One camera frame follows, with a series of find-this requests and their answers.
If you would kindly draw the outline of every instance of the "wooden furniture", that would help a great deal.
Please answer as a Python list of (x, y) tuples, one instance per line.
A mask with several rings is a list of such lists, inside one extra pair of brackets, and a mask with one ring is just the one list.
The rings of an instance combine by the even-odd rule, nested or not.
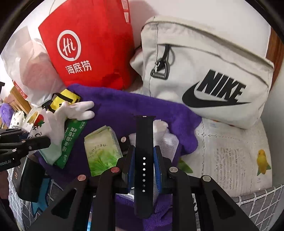
[(283, 57), (284, 57), (284, 44), (282, 43), (281, 39), (278, 37), (276, 32), (271, 28), (271, 34), (266, 53), (266, 58), (274, 63), (274, 73), (272, 77), (272, 84), (270, 90), (272, 89), (280, 72), (283, 62)]
[(28, 114), (32, 109), (29, 102), (21, 96), (15, 86), (11, 89), (10, 94), (4, 99), (4, 103), (10, 104), (14, 111), (23, 111), (25, 114)]

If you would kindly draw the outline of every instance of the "white wall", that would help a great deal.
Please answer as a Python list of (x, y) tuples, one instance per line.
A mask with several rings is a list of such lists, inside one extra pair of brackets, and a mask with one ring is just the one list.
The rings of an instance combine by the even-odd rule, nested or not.
[[(21, 23), (28, 26), (31, 38), (40, 38), (38, 26), (66, 0), (45, 0)], [(145, 21), (158, 14), (181, 17), (207, 24), (226, 34), (227, 39), (265, 57), (270, 26), (245, 0), (129, 0), (135, 45), (140, 44), (140, 32)], [(0, 81), (5, 82), (0, 97), (12, 88), (0, 60)]]
[[(272, 164), (273, 186), (284, 183), (284, 62), (265, 103), (261, 119), (266, 131)], [(270, 227), (284, 209), (284, 193), (275, 210)]]

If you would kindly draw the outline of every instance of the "white plastic bag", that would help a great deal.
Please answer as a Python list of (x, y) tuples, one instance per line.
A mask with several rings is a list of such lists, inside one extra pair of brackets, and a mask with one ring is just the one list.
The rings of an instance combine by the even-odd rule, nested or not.
[(34, 105), (41, 106), (65, 89), (42, 41), (32, 40), (27, 26), (11, 36), (1, 58), (18, 91)]

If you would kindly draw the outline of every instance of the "yellow bird print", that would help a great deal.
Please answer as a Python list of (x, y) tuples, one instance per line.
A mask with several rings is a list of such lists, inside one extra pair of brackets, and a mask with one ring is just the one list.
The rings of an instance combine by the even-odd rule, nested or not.
[(268, 162), (267, 162), (266, 155), (265, 155), (265, 151), (262, 150), (262, 149), (260, 149), (260, 150), (258, 151), (256, 162), (257, 162), (257, 165), (258, 165), (257, 176), (258, 176), (260, 173), (265, 174), (265, 173), (266, 173), (266, 170), (271, 169), (270, 165), (269, 165)]

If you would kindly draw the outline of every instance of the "white lace cloth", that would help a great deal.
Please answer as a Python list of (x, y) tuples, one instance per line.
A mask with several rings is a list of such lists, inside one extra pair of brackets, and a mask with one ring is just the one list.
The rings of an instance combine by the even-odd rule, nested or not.
[(203, 118), (195, 135), (197, 150), (182, 157), (193, 171), (190, 175), (210, 175), (231, 197), (272, 186), (272, 170), (257, 176), (256, 159), (260, 149), (265, 151), (271, 166), (268, 141), (260, 119), (245, 130)]

